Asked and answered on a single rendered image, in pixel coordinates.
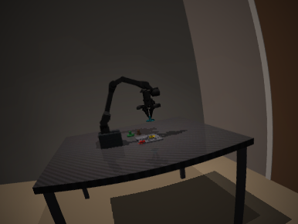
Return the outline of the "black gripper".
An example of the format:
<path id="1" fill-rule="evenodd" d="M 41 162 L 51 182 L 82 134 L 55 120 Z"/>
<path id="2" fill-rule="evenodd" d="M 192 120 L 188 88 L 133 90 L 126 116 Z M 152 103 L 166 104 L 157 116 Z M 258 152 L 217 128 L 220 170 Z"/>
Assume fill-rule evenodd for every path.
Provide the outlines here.
<path id="1" fill-rule="evenodd" d="M 148 108 L 150 108 L 149 109 L 149 112 L 150 112 L 150 116 L 152 117 L 153 110 L 155 108 L 158 108 L 158 107 L 161 106 L 160 104 L 153 104 L 152 105 L 151 98 L 150 97 L 144 98 L 143 99 L 143 102 L 144 102 L 144 105 L 137 106 L 137 110 L 140 110 L 142 108 L 142 110 L 145 112 L 145 114 L 147 115 L 147 117 L 149 117 Z"/>

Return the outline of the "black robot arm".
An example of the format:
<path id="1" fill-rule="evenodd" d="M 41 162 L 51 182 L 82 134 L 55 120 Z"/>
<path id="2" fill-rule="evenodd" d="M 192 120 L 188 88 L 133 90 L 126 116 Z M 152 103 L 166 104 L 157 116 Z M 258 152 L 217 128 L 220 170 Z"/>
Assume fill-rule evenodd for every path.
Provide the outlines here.
<path id="1" fill-rule="evenodd" d="M 121 76 L 117 80 L 112 80 L 109 83 L 109 94 L 108 94 L 108 98 L 107 98 L 106 108 L 105 108 L 105 111 L 101 118 L 101 122 L 99 122 L 101 134 L 106 134 L 106 133 L 109 133 L 109 131 L 110 131 L 109 126 L 107 126 L 107 123 L 109 122 L 110 116 L 111 116 L 110 105 L 111 105 L 113 93 L 114 93 L 117 85 L 122 82 L 131 84 L 131 85 L 136 85 L 142 89 L 146 89 L 146 90 L 140 91 L 140 93 L 143 93 L 143 98 L 148 98 L 151 96 L 152 97 L 160 96 L 160 90 L 158 89 L 158 87 L 152 88 L 148 82 L 136 81 L 136 80 L 132 80 L 130 78 L 124 77 L 124 76 Z"/>

